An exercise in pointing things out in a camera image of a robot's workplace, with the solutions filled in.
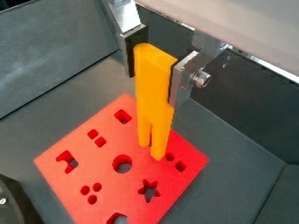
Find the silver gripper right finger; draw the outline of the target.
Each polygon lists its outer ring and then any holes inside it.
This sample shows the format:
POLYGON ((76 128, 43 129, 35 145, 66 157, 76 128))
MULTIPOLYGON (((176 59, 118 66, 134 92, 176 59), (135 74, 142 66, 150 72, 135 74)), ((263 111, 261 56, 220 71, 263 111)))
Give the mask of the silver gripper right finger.
POLYGON ((172 65, 168 102, 178 109, 191 95, 192 88, 203 89, 211 80, 204 67, 216 59, 229 44, 199 30, 194 31, 195 49, 172 65))

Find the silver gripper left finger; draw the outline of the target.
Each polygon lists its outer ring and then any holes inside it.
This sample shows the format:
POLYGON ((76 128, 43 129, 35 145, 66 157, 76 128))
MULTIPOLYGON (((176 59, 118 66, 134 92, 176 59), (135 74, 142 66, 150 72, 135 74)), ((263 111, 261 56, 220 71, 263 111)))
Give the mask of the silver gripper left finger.
POLYGON ((123 53, 126 73, 135 76, 135 46, 147 41, 147 26, 142 24, 135 0, 107 0, 116 27, 116 37, 123 53))

